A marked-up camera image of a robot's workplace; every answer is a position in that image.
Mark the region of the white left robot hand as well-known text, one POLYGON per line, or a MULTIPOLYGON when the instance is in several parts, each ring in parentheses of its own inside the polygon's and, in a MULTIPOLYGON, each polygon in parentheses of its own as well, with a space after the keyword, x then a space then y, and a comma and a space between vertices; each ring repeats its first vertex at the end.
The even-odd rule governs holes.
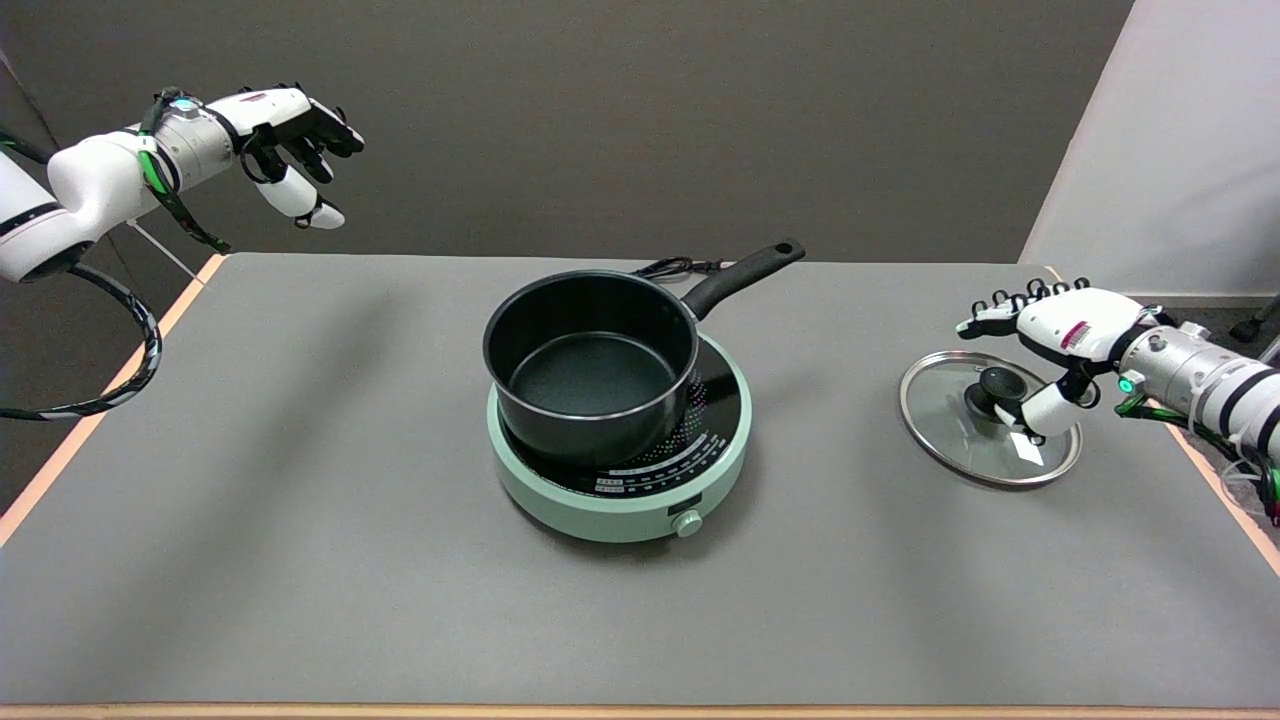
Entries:
POLYGON ((298 85, 244 88, 205 110, 225 126, 242 172, 259 193, 301 229, 333 231, 346 215, 319 192, 333 182, 326 160, 365 150, 364 136, 298 85))

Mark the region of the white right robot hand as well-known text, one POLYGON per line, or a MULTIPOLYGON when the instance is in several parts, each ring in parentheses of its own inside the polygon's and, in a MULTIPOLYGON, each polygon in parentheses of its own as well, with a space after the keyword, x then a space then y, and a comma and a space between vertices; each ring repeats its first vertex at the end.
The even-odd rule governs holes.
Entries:
POLYGON ((1096 378, 1115 372, 1129 342, 1169 320, 1160 305, 1143 305, 1125 295, 1096 288, 1088 279, 1052 284, 1034 278, 1024 293, 993 292, 991 301, 972 305, 957 324, 963 340, 1015 336, 1036 356, 1064 374, 1030 395, 987 389, 986 413, 1033 441, 1070 430, 1100 401, 1096 378))

